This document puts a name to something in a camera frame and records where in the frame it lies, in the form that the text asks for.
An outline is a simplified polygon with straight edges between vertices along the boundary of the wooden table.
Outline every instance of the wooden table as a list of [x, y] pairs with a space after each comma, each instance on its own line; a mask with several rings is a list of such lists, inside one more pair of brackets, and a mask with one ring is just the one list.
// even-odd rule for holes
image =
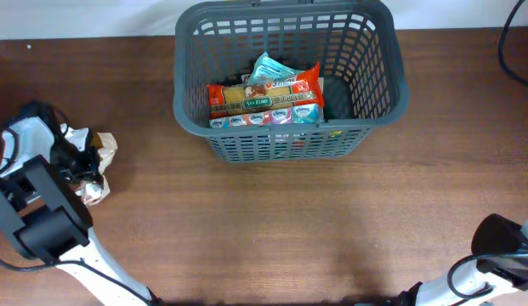
[[[230, 165], [175, 121], [174, 37], [0, 42], [0, 121], [30, 98], [115, 135], [101, 242], [168, 301], [396, 295], [469, 254], [490, 213], [528, 218], [528, 88], [499, 30], [400, 31], [411, 105], [347, 158]], [[528, 30], [508, 41], [528, 75]], [[27, 265], [0, 234], [0, 257]], [[58, 269], [0, 269], [0, 305], [99, 305]], [[528, 292], [497, 305], [528, 305]]]

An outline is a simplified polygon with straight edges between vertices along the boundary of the red food package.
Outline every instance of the red food package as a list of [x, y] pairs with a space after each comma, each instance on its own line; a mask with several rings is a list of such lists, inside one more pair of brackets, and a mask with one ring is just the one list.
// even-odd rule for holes
[[320, 69], [318, 63], [296, 76], [259, 85], [208, 84], [211, 119], [308, 104], [324, 107], [318, 84]]

